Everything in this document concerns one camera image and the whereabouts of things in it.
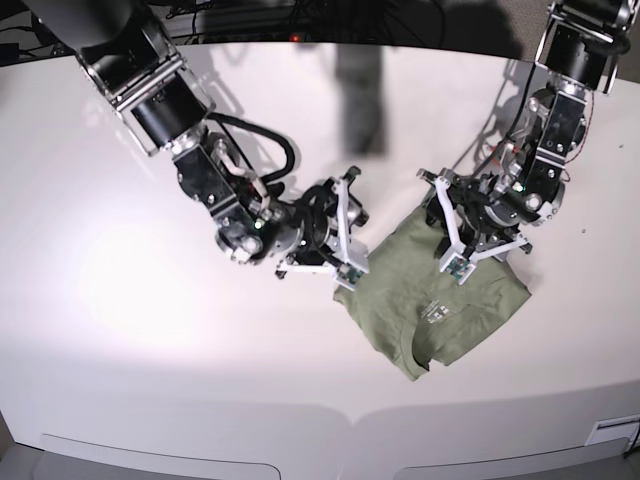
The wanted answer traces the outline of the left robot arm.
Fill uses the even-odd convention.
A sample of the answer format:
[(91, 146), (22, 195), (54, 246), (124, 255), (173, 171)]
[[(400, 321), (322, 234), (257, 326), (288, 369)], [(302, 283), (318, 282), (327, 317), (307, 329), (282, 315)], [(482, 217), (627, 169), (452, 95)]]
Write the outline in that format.
[(557, 215), (565, 167), (587, 136), (589, 97), (611, 91), (638, 12), (636, 1), (553, 2), (532, 65), (548, 81), (524, 91), (504, 138), (469, 175), (419, 170), (433, 188), (426, 221), (444, 230), (435, 254), (440, 272), (464, 284), (486, 259), (531, 252), (521, 228)]

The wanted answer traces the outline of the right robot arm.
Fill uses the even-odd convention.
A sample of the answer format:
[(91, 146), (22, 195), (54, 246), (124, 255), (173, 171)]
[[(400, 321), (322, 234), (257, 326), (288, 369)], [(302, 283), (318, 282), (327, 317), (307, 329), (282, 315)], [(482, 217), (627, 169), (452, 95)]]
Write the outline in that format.
[(279, 260), (276, 274), (326, 273), (353, 289), (368, 251), (352, 236), (368, 213), (357, 167), (285, 200), (296, 164), (281, 134), (217, 111), (164, 23), (144, 1), (32, 1), (148, 156), (169, 152), (182, 191), (202, 204), (219, 248), (239, 264)]

